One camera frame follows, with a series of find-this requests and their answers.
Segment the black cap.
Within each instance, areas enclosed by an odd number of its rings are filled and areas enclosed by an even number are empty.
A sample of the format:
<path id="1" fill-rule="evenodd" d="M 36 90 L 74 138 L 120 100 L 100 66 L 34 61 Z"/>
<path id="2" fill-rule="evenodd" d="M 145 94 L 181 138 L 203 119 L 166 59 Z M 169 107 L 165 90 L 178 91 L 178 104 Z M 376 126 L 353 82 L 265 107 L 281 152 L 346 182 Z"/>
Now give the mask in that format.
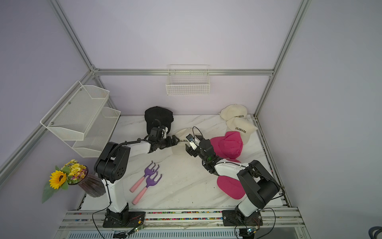
<path id="1" fill-rule="evenodd" d="M 151 107 L 145 111 L 147 133 L 150 134 L 153 127 L 163 125 L 167 128 L 167 133 L 171 130 L 171 124 L 174 121 L 173 112 L 169 109 L 159 106 Z"/>

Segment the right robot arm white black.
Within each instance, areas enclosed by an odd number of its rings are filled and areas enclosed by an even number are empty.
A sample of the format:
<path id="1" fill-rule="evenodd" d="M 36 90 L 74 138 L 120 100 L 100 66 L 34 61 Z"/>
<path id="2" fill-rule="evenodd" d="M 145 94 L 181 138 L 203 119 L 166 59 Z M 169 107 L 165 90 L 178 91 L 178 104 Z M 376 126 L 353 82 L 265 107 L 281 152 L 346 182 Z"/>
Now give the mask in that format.
<path id="1" fill-rule="evenodd" d="M 192 139 L 186 151 L 193 157 L 198 156 L 202 160 L 202 166 L 210 174 L 226 176 L 240 182 L 246 198 L 235 208 L 239 218 L 248 218 L 264 209 L 282 190 L 262 163 L 253 160 L 250 163 L 239 164 L 219 157 L 209 139 Z"/>

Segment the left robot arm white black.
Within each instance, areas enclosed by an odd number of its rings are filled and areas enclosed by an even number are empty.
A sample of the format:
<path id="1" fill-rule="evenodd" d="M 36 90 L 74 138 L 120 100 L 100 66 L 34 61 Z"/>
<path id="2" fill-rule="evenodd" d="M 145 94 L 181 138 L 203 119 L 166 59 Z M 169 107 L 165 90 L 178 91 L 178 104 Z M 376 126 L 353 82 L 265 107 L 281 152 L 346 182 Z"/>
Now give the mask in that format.
<path id="1" fill-rule="evenodd" d="M 109 198 L 107 213 L 115 218 L 128 213 L 122 178 L 131 157 L 170 148 L 179 143 L 180 139 L 177 136 L 167 135 L 165 126 L 152 128 L 143 139 L 122 143 L 108 142 L 94 165 L 94 171 L 102 180 Z"/>

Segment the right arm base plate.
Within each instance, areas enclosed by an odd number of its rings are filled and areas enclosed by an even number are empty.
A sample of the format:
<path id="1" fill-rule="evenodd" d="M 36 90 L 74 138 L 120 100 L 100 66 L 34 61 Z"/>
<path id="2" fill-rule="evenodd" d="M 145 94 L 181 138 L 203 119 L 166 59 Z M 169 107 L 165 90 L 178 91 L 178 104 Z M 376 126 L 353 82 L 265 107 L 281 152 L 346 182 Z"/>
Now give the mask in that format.
<path id="1" fill-rule="evenodd" d="M 238 209 L 223 210 L 222 220 L 224 226 L 262 226 L 263 220 L 259 211 L 250 216 L 244 216 Z"/>

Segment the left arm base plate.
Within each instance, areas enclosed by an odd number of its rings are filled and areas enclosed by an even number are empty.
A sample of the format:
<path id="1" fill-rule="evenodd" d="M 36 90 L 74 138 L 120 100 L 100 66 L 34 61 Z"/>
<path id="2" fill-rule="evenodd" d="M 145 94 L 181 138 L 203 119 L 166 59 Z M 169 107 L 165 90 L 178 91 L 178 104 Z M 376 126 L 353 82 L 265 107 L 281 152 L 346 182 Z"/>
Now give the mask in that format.
<path id="1" fill-rule="evenodd" d="M 110 209 L 106 210 L 103 228 L 137 228 L 143 224 L 146 212 L 129 211 L 124 209 L 121 213 L 116 213 Z"/>

